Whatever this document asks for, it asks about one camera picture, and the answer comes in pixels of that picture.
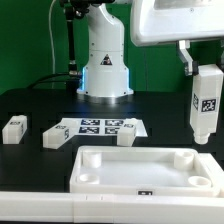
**black tabletop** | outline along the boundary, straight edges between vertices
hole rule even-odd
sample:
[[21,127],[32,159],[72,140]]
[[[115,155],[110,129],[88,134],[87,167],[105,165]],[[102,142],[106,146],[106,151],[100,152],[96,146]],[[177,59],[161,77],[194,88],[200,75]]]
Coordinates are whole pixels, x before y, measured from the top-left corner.
[[115,136],[74,136],[58,150],[42,146],[42,133],[62,118],[142,119],[147,138],[136,147],[193,148],[212,153],[224,167],[223,121],[209,143],[197,145],[189,124],[190,94],[136,92],[129,102],[99,105],[77,100],[64,90],[10,90],[0,96],[0,128],[14,115],[28,117],[28,130],[18,145],[0,137],[0,190],[69,192],[76,152],[83,145],[116,146]]

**white panel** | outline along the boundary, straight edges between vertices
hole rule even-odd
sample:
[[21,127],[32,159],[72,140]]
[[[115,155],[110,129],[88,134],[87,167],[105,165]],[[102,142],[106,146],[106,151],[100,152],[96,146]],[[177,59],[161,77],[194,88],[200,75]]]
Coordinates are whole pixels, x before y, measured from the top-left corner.
[[146,46],[224,36],[222,0],[134,0],[131,38]]

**white cube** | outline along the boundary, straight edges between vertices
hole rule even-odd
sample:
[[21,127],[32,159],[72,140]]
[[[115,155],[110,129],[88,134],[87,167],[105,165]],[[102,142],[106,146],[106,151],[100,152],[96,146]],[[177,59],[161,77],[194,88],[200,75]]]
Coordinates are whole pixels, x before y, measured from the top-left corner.
[[117,133],[117,145],[132,146],[136,137],[137,124],[138,120],[135,118],[126,119],[124,121],[124,124]]
[[43,133],[43,147],[58,149],[77,133],[77,122],[62,119],[60,123]]
[[13,116],[2,130],[3,144],[19,144],[27,130],[27,117]]

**white 3d printed block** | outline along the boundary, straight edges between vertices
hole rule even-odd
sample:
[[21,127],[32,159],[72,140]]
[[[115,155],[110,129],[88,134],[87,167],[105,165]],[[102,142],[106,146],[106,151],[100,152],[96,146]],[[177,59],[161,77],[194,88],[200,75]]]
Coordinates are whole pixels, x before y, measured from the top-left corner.
[[72,119],[62,119],[51,129],[43,133],[43,147],[58,149],[71,139],[78,130],[78,122]]
[[190,124],[195,142],[206,144],[210,133],[216,132],[223,72],[214,64],[199,66],[194,77]]
[[136,126],[138,120],[135,118],[126,119],[124,124],[118,130],[117,133],[117,145],[120,146],[132,146],[136,137]]
[[27,117],[13,116],[2,130],[3,144],[19,144],[27,130]]

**white plastic tray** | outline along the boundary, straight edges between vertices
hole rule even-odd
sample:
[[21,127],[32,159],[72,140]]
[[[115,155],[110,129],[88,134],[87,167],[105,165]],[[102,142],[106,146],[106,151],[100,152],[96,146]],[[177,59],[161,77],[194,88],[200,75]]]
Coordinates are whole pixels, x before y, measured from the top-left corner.
[[217,197],[218,179],[192,149],[79,148],[72,193]]

